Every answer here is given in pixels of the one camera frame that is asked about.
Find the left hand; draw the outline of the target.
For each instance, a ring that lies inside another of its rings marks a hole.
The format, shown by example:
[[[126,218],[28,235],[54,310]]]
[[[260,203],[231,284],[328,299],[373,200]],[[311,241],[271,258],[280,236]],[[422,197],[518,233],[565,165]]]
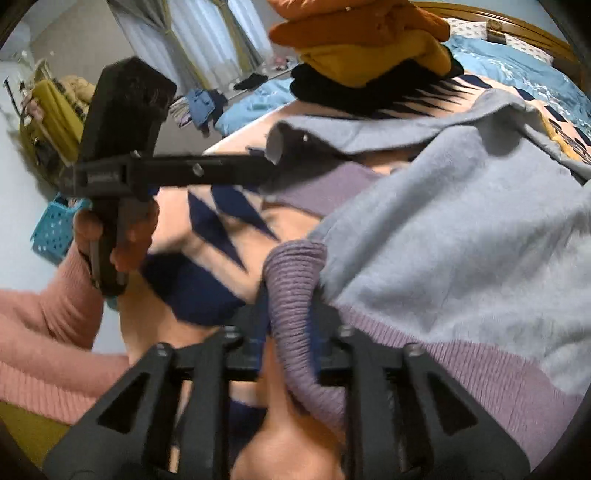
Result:
[[[130,225],[122,240],[110,253],[110,263],[120,273],[137,270],[152,244],[159,216],[159,206],[155,200],[148,203],[147,211]],[[102,224],[94,213],[87,209],[79,210],[73,220],[73,240],[80,255],[90,261],[90,245],[102,235]]]

